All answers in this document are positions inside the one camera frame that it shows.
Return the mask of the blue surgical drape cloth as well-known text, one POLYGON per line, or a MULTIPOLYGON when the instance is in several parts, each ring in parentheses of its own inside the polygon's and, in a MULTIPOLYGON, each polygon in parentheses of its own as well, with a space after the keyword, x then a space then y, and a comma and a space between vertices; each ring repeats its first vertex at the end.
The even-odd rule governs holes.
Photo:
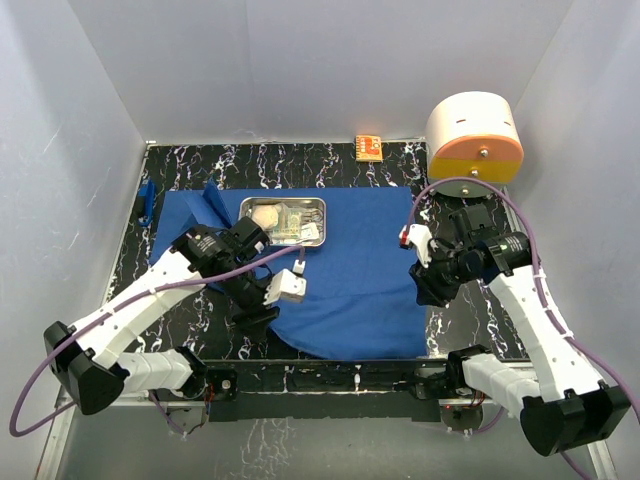
POLYGON ((231 189, 219 193, 238 217, 250 197, 314 197, 327 206, 327 234, 305 254, 305 299, 283 302, 270 327, 289 346, 329 360, 413 359, 427 353, 427 310, 408 270, 414 255, 398 234, 413 203, 407 187, 231 189))

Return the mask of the pink cylindrical tissue phantom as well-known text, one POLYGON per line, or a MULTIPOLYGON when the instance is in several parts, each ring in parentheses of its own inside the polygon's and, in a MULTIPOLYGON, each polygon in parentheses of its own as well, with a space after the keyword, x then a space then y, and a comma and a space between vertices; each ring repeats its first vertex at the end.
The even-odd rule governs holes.
POLYGON ((489 195, 478 179, 500 189, 514 180, 524 151, 509 103, 498 94, 461 92, 442 100, 426 124, 427 179, 457 198, 489 195))

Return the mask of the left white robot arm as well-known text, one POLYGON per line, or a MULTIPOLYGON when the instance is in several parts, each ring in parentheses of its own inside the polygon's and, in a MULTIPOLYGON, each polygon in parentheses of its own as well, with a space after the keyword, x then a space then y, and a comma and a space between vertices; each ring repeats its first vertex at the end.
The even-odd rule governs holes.
POLYGON ((100 309, 67 326, 44 333, 51 369, 85 415, 96 414, 123 393, 166 389, 186 399, 200 396, 207 369, 185 347, 134 354, 128 346, 182 300, 209 283, 230 297, 241 312, 237 325, 262 333, 279 309, 283 269, 262 279, 250 262, 270 241, 251 219, 230 229, 198 224, 175 239, 147 272, 100 309))

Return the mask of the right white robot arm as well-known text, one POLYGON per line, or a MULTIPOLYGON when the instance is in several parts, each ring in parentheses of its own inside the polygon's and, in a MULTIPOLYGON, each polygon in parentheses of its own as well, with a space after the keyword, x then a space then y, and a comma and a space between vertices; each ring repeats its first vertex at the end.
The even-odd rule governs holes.
POLYGON ((542 456, 610 437, 631 402, 620 386, 608 385, 550 320, 539 299, 543 286, 534 272, 530 238, 500 232, 486 208, 473 205, 450 215, 455 240, 433 236, 412 224, 399 235, 417 261, 409 274, 420 305, 444 307, 469 282, 484 283, 507 311, 524 344, 534 376, 500 361, 489 348, 474 345, 449 353, 442 375, 447 388, 466 397, 486 394, 518 417, 523 433, 542 456))

